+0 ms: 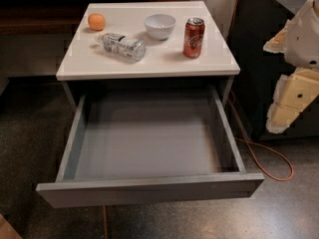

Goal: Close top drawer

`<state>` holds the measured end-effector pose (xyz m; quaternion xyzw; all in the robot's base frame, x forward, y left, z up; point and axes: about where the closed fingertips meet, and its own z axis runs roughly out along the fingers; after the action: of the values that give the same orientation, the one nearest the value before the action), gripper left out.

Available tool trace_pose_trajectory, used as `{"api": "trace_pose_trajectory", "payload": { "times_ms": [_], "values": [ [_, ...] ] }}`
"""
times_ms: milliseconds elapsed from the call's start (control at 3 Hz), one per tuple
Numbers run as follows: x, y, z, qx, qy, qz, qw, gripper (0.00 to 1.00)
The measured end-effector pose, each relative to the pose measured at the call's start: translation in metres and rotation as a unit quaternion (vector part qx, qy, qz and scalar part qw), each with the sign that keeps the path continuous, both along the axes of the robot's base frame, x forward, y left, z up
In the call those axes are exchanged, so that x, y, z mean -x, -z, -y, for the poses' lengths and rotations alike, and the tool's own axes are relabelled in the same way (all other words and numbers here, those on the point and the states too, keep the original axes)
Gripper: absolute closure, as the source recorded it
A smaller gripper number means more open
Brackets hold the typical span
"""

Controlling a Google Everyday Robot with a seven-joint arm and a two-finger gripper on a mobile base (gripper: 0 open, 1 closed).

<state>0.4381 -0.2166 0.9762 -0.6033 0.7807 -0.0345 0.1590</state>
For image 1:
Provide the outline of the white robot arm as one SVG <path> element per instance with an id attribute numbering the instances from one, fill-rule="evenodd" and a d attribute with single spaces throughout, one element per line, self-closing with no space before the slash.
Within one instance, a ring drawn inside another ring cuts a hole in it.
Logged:
<path id="1" fill-rule="evenodd" d="M 267 130 L 283 133 L 319 96 L 319 0 L 307 0 L 263 50 L 295 67 L 280 76 L 267 112 Z"/>

